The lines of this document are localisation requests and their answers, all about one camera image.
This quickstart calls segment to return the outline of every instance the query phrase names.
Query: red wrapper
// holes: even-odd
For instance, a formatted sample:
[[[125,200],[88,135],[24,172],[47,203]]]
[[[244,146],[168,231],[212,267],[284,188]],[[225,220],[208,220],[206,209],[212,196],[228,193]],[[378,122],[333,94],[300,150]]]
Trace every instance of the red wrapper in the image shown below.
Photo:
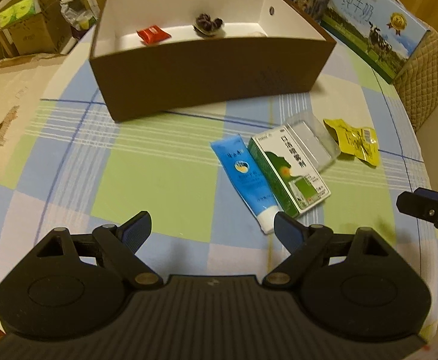
[[[157,43],[170,38],[170,34],[161,30],[158,26],[150,26],[137,32],[146,44]]]

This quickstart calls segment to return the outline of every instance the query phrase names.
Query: toothpaste tube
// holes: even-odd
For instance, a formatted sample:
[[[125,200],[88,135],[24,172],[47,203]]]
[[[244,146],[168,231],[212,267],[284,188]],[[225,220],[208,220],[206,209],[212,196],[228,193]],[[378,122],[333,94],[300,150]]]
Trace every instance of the toothpaste tube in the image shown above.
[[[268,181],[247,150],[240,135],[211,143],[236,191],[256,217],[265,234],[274,231],[279,211]]]

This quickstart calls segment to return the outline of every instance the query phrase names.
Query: table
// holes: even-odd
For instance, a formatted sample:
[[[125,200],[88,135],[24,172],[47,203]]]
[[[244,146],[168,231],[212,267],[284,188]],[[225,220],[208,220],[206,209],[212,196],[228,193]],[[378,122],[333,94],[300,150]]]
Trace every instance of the table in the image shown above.
[[[45,90],[0,180],[0,281],[56,226],[72,233],[151,213],[153,234],[138,256],[169,274],[254,273],[261,280],[286,256],[275,235],[263,235],[230,184],[209,143],[233,134],[247,140],[310,110],[376,129],[381,164],[337,160],[322,173],[332,192],[304,215],[336,232],[377,230],[421,275],[438,321],[438,231],[398,212],[402,191],[428,188],[418,142],[395,89],[338,43],[310,93],[189,109],[115,124],[88,58],[92,31]]]

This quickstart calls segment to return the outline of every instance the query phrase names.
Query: beige quilted chair cover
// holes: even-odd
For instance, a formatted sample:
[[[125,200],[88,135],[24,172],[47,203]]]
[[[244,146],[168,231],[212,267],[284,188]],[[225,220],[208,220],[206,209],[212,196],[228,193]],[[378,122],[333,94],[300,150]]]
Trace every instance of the beige quilted chair cover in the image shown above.
[[[393,82],[415,131],[438,105],[438,33],[430,30]]]

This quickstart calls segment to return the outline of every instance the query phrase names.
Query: clear plastic box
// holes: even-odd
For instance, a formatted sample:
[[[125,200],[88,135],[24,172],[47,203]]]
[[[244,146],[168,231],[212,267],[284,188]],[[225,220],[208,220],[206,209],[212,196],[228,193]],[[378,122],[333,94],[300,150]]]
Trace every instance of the clear plastic box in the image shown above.
[[[289,117],[284,125],[318,172],[327,168],[341,153],[338,144],[312,112],[299,112]]]

